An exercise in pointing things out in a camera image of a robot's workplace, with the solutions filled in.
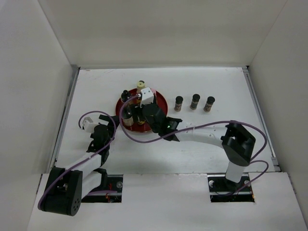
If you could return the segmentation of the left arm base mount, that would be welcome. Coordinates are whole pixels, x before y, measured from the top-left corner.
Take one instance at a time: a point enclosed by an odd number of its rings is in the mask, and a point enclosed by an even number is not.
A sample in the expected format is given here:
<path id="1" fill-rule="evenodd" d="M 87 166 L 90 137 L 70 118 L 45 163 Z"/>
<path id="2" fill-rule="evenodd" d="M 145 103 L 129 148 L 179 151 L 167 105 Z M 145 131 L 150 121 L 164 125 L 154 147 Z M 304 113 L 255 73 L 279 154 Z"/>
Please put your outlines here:
<path id="1" fill-rule="evenodd" d="M 91 190 L 81 201 L 83 203 L 121 203 L 123 175 L 107 175 L 103 183 Z"/>

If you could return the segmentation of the yellow cap spice jar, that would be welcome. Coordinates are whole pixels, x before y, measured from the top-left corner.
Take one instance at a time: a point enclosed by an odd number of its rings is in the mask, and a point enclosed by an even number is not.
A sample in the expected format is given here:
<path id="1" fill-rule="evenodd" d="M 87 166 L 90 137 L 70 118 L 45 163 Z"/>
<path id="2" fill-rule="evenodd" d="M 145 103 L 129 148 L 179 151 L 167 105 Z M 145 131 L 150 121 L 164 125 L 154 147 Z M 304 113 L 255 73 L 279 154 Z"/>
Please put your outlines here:
<path id="1" fill-rule="evenodd" d="M 140 93 L 142 89 L 145 88 L 145 82 L 143 80 L 139 80 L 136 85 L 136 93 Z"/>

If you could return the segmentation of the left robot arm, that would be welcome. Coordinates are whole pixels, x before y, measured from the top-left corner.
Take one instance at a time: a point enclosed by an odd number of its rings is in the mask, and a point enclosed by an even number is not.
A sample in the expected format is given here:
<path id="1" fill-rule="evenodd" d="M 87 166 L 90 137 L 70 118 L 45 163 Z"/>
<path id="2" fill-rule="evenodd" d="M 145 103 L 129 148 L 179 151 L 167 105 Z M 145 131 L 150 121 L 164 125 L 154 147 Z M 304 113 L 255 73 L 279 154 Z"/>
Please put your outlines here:
<path id="1" fill-rule="evenodd" d="M 106 124 L 94 123 L 88 114 L 78 121 L 79 128 L 90 134 L 91 142 L 84 156 L 65 167 L 53 167 L 49 173 L 38 210 L 74 216 L 82 199 L 101 193 L 106 197 L 118 193 L 108 183 L 108 174 L 102 168 L 109 156 L 110 143 L 119 126 L 119 117 L 101 112 L 99 119 Z"/>

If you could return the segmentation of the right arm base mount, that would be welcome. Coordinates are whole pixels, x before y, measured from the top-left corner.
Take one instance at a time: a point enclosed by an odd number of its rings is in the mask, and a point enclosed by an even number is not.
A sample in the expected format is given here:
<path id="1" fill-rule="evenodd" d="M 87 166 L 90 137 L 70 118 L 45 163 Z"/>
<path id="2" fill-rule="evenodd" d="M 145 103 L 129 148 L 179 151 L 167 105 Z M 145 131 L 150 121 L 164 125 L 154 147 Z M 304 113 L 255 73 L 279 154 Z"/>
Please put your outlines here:
<path id="1" fill-rule="evenodd" d="M 251 202 L 255 201 L 252 187 L 246 186 L 242 188 L 250 180 L 248 174 L 241 177 L 239 183 L 235 183 L 225 178 L 223 174 L 208 175 L 208 187 L 210 201 L 213 203 L 235 203 L 235 202 Z"/>

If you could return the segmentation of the yellow label bottle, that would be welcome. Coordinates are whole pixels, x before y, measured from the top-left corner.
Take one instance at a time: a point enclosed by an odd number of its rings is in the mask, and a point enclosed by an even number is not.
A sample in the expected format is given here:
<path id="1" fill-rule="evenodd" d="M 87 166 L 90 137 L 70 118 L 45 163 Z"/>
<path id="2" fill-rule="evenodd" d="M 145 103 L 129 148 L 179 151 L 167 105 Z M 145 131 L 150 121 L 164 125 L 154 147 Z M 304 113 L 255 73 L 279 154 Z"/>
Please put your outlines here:
<path id="1" fill-rule="evenodd" d="M 143 125 L 145 123 L 145 119 L 144 119 L 144 117 L 142 115 L 138 115 L 137 116 L 137 123 L 139 125 Z"/>
<path id="2" fill-rule="evenodd" d="M 136 104 L 137 104 L 138 106 L 140 106 L 140 103 L 141 103 L 141 100 L 142 100 L 142 93 L 139 92 L 139 93 L 136 94 L 136 96 L 137 96 Z"/>

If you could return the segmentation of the black knob glass jar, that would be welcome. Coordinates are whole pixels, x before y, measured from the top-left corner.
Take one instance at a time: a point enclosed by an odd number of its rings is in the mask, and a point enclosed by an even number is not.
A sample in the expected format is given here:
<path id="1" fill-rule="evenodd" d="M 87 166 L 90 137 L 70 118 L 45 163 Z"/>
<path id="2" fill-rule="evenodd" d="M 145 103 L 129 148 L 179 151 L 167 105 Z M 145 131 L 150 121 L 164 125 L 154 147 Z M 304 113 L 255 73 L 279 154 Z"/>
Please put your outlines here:
<path id="1" fill-rule="evenodd" d="M 129 100 L 132 97 L 132 94 L 128 90 L 124 90 L 121 93 L 121 102 L 125 103 L 127 100 Z"/>

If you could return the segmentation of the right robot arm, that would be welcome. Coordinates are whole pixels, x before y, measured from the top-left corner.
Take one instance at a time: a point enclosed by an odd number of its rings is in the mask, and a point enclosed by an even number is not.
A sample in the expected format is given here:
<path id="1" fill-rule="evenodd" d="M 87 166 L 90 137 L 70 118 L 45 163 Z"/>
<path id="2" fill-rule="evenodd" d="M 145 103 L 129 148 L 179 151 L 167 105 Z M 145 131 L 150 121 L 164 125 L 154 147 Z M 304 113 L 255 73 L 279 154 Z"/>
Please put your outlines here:
<path id="1" fill-rule="evenodd" d="M 166 141 L 192 141 L 222 148 L 229 160 L 223 185 L 235 190 L 241 184 L 244 169 L 249 166 L 255 146 L 255 137 L 240 123 L 228 122 L 220 127 L 215 124 L 197 128 L 182 119 L 167 117 L 155 103 L 132 107 L 133 118 L 144 120 L 153 133 Z"/>

